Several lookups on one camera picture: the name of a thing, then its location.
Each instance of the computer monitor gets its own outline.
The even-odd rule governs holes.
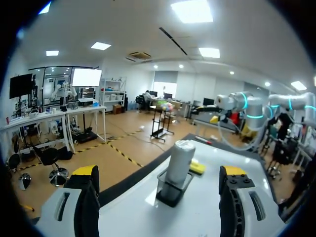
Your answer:
[[[172,94],[165,93],[164,99],[172,99]]]
[[[157,91],[150,91],[149,92],[151,95],[157,97],[158,96],[158,92]]]
[[[75,68],[72,86],[99,86],[102,70]]]
[[[208,99],[208,98],[204,98],[203,105],[214,105],[214,100]]]
[[[10,99],[32,93],[32,75],[32,73],[25,74],[10,79]]]

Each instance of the white robotic arm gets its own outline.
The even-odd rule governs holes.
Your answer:
[[[249,129],[258,131],[267,120],[280,114],[280,107],[290,110],[305,110],[304,123],[316,128],[316,97],[308,92],[302,95],[270,95],[269,104],[253,97],[250,92],[237,92],[229,96],[218,95],[216,105],[223,110],[244,111]]]
[[[58,92],[62,88],[64,88],[64,90],[65,90],[65,96],[72,96],[74,98],[77,96],[76,90],[71,85],[69,85],[68,83],[63,83],[63,85],[58,84],[56,86],[56,89],[54,90],[54,92],[52,93],[52,95],[50,97],[51,101],[54,101],[56,99]]]

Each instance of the black cart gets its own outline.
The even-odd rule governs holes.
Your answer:
[[[157,109],[156,105],[150,106],[150,108],[154,110],[152,134],[150,135],[150,137],[155,137],[156,139],[160,139],[160,140],[163,140],[163,142],[165,142],[165,139],[161,138],[162,136],[164,136],[167,133],[174,134],[174,132],[169,131],[171,112],[164,111],[162,109]],[[156,112],[159,113],[159,120],[158,121],[155,120],[156,119]],[[164,114],[164,119],[168,119],[167,129],[164,128],[164,122],[162,123],[162,127],[160,127],[160,123],[161,123],[160,120],[161,120],[162,114]],[[154,132],[155,123],[158,123],[158,130]]]

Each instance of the white shelving unit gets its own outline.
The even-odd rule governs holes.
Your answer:
[[[99,97],[100,104],[107,107],[107,111],[112,111],[112,105],[121,102],[122,106],[124,106],[125,102],[125,85],[126,85],[126,77],[121,77],[117,79],[101,79],[99,85]],[[106,91],[107,88],[112,88],[112,91]],[[113,94],[121,95],[122,100],[111,100]]]

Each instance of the wooden floor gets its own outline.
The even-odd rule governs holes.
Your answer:
[[[189,124],[184,119],[180,120],[178,124],[170,125],[174,135],[166,135],[164,138],[166,142],[163,143],[158,140],[151,140],[150,134],[152,129],[153,113],[137,113],[136,111],[127,112],[120,115],[106,115],[106,135],[107,138],[123,136],[126,133],[135,132],[140,130],[140,126],[144,126],[144,131],[136,133],[133,136],[126,136],[122,139],[112,141],[111,144],[129,156],[131,159],[137,161],[141,165],[146,165],[164,151],[169,149],[175,141],[183,138],[188,133],[195,133],[196,126]],[[86,116],[86,124],[90,125],[91,118]],[[98,118],[98,131],[102,129],[102,116],[99,114]],[[82,122],[79,120],[79,125],[83,127]],[[208,128],[205,133],[206,137],[211,135],[220,138],[217,129]],[[234,145],[241,144],[239,137],[225,133],[228,141]],[[92,147],[100,144],[99,140],[90,141],[76,146],[76,151]],[[271,152],[266,155],[267,164],[271,160]],[[20,167],[38,162],[35,159],[33,162],[22,163]],[[60,160],[57,162],[60,167],[68,169],[69,174],[79,167],[96,164],[99,166],[100,175],[100,190],[105,190],[108,187],[118,183],[130,174],[138,170],[140,167],[128,161],[125,157],[120,155],[115,149],[105,144],[82,153],[76,153],[71,160]],[[282,168],[282,180],[273,181],[276,197],[278,201],[290,196],[294,185],[291,181],[292,175],[288,172],[289,166]],[[32,181],[27,190],[22,191],[17,187],[18,175],[14,174],[12,178],[13,186],[21,204],[31,206],[35,212],[28,212],[30,218],[40,216],[40,207],[57,189],[50,184],[48,175],[52,171],[52,166],[38,165],[25,170],[30,174]]]

